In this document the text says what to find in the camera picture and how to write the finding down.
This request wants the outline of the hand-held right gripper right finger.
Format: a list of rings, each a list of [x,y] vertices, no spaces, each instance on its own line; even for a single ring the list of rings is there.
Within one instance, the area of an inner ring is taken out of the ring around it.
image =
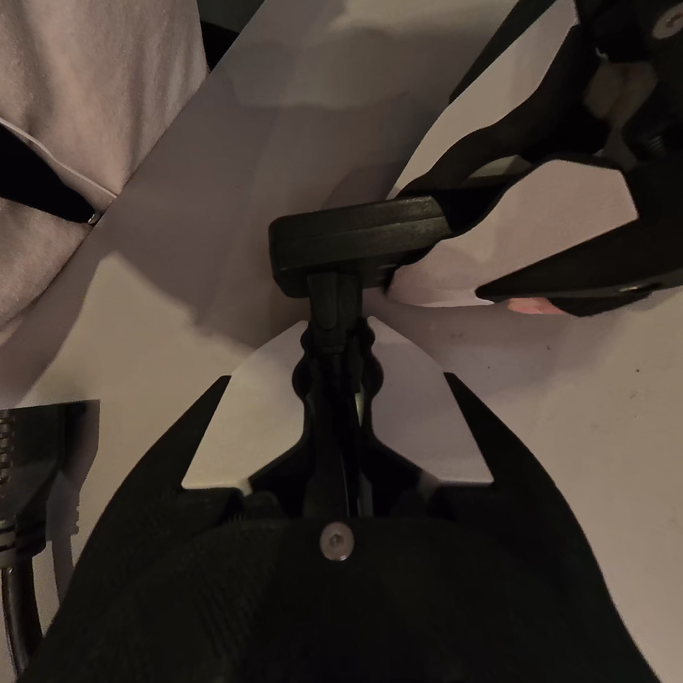
[[[419,468],[421,487],[491,485],[491,471],[438,363],[378,318],[367,322],[382,372],[370,406],[375,437]]]

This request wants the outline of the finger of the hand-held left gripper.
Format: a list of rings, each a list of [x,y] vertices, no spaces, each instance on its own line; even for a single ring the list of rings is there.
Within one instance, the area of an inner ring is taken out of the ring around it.
[[[599,61],[583,27],[569,26],[562,40],[543,39],[543,27],[532,24],[453,99],[415,149],[391,200],[456,190],[508,157],[615,166],[597,150],[548,147],[562,124],[586,120],[599,136],[606,128],[581,101]]]
[[[387,296],[417,307],[489,306],[476,295],[479,287],[638,216],[621,170],[547,160],[513,182],[469,231],[399,268]]]

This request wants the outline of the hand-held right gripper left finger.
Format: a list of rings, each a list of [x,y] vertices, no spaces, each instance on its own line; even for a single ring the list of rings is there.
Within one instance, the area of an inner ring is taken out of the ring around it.
[[[301,439],[305,408],[292,377],[307,326],[297,322],[235,369],[184,475],[184,489],[251,491],[249,478]]]

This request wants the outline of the black power strip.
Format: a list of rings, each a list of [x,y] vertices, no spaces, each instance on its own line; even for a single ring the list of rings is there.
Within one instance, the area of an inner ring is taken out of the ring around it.
[[[283,216],[269,226],[272,276],[290,298],[307,297],[308,277],[330,272],[380,287],[397,267],[455,235],[430,195]]]

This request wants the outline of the person's left hand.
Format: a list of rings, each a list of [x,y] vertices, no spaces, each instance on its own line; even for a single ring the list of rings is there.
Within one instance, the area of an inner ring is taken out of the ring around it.
[[[546,298],[511,298],[507,302],[511,312],[526,315],[564,315],[565,312]]]

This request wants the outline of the dark metal fixture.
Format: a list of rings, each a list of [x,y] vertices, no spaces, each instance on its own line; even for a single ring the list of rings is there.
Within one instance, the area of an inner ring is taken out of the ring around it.
[[[73,573],[71,538],[99,418],[97,399],[1,410],[1,613],[17,677],[44,636],[33,560],[52,545],[59,598]]]

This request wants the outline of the person's pale shirt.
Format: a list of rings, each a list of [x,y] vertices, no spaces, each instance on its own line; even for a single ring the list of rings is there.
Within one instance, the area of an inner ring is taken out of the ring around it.
[[[196,1],[1,2],[1,343],[207,75]]]

